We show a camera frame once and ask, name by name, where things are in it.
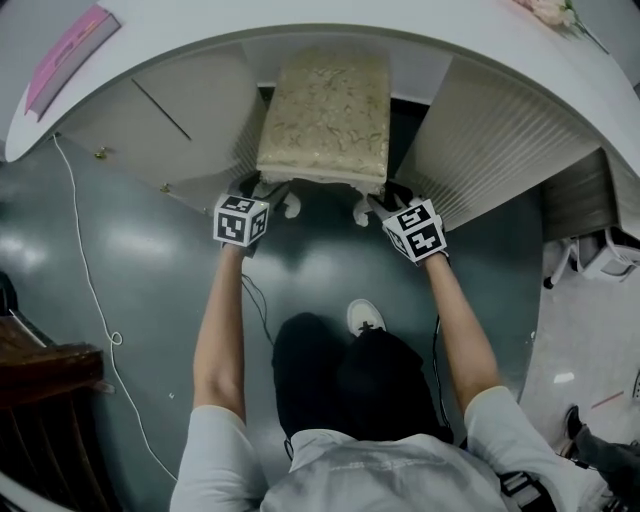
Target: stool leg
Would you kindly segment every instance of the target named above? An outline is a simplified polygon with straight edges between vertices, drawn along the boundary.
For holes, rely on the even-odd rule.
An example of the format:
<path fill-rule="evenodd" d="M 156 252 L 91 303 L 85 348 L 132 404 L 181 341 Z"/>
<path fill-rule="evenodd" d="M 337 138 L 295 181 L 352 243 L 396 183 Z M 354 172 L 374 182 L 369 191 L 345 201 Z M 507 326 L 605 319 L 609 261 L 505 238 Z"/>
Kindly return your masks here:
<path fill-rule="evenodd" d="M 289 192 L 287 197 L 284 198 L 284 204 L 287 206 L 287 209 L 284 211 L 284 216 L 287 219 L 294 219 L 300 213 L 300 208 L 302 208 L 302 204 L 300 203 L 300 199 L 293 192 Z"/>
<path fill-rule="evenodd" d="M 362 199 L 360 199 L 360 201 L 358 201 L 353 207 L 353 218 L 358 226 L 366 228 L 369 225 L 369 216 L 367 215 L 367 213 L 369 213 L 370 211 L 373 210 L 367 202 L 367 197 L 362 196 Z"/>
<path fill-rule="evenodd" d="M 558 281 L 560 281 L 560 278 L 562 277 L 562 274 L 564 273 L 564 269 L 567 266 L 567 263 L 569 262 L 569 258 L 571 257 L 571 249 L 573 246 L 573 242 L 568 241 L 564 247 L 564 251 L 562 251 L 562 257 L 560 258 L 560 261 L 558 262 L 558 266 L 556 267 L 556 269 L 554 270 L 553 274 L 551 274 L 550 277 L 547 277 L 544 280 L 544 287 L 547 290 L 551 290 L 551 288 L 553 288 L 556 284 L 558 284 Z"/>

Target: pink flower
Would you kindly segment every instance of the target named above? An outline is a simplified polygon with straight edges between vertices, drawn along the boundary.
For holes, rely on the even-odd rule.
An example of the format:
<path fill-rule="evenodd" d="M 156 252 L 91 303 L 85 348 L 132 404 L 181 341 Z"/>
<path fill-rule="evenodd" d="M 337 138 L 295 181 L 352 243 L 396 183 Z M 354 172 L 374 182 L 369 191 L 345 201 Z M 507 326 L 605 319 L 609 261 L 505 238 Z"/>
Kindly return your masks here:
<path fill-rule="evenodd" d="M 513 0 L 513 1 L 531 10 L 531 0 Z"/>
<path fill-rule="evenodd" d="M 529 0 L 531 10 L 547 25 L 570 26 L 576 21 L 575 12 L 567 6 L 566 0 Z"/>

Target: white t-shirt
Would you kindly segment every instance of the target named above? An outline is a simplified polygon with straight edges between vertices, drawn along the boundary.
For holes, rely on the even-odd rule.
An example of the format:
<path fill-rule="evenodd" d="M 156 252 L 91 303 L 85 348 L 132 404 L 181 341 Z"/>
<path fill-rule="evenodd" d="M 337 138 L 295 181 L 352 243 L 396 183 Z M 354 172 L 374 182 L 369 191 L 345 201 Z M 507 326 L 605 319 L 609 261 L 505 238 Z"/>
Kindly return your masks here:
<path fill-rule="evenodd" d="M 418 434 L 356 441 L 331 430 L 291 440 L 291 470 L 268 489 L 242 421 L 222 407 L 198 407 L 171 500 L 172 512 L 514 511 L 496 474 L 525 471 L 558 512 L 578 508 L 570 463 L 531 426 L 508 389 L 489 389 L 465 413 L 468 452 Z"/>

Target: white sneaker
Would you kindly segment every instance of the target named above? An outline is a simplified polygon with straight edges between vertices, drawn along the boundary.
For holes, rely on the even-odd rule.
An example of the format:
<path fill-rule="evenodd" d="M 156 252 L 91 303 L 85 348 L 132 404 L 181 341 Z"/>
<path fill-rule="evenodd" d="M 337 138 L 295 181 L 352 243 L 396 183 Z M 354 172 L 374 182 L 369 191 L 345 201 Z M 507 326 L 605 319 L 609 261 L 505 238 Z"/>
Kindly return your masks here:
<path fill-rule="evenodd" d="M 365 299 L 356 299 L 347 309 L 347 325 L 349 331 L 354 336 L 360 336 L 363 331 L 368 329 L 387 330 L 380 311 Z"/>

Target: shoe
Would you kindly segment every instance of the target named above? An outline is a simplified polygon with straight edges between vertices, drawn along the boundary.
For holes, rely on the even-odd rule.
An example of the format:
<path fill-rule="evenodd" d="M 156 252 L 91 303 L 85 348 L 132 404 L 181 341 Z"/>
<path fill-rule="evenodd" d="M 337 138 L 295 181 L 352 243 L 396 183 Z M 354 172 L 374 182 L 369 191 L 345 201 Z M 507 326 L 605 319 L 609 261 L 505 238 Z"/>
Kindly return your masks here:
<path fill-rule="evenodd" d="M 567 437 L 573 441 L 584 426 L 584 423 L 580 421 L 580 408 L 577 405 L 569 408 L 564 424 Z"/>
<path fill-rule="evenodd" d="M 354 336 L 360 336 L 370 329 L 387 330 L 380 311 L 365 299 L 356 299 L 347 309 L 347 325 L 349 332 Z"/>

